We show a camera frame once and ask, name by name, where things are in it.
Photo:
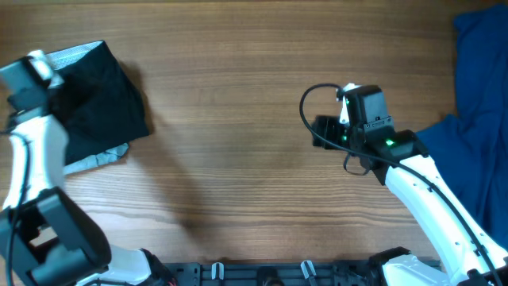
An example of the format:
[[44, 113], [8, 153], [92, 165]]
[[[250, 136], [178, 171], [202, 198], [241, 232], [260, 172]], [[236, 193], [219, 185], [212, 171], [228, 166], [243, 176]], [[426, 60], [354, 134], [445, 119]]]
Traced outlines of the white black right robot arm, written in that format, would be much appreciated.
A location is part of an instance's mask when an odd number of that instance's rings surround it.
[[439, 173], [417, 135], [396, 131], [382, 90], [376, 85], [331, 84], [341, 112], [318, 115], [306, 128], [313, 144], [356, 157], [418, 222], [442, 268], [393, 248], [368, 260], [371, 285], [505, 285], [507, 251], [473, 219]]

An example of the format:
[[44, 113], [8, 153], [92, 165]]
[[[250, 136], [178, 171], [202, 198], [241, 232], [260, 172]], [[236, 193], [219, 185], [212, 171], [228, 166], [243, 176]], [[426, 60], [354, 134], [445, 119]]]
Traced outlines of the black shorts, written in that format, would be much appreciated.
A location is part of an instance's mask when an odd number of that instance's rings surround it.
[[48, 54], [63, 78], [73, 78], [79, 107], [59, 119], [69, 136], [65, 164], [149, 135], [140, 92], [124, 73], [105, 41]]

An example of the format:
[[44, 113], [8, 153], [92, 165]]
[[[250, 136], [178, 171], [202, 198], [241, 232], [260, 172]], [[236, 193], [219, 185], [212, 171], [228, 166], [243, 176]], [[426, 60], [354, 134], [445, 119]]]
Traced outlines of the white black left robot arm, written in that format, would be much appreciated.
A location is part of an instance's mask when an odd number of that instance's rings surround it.
[[1, 69], [15, 111], [4, 134], [13, 148], [10, 190], [1, 210], [6, 283], [25, 285], [176, 285], [146, 249], [111, 245], [65, 193], [68, 135], [52, 110], [64, 83], [42, 51]]

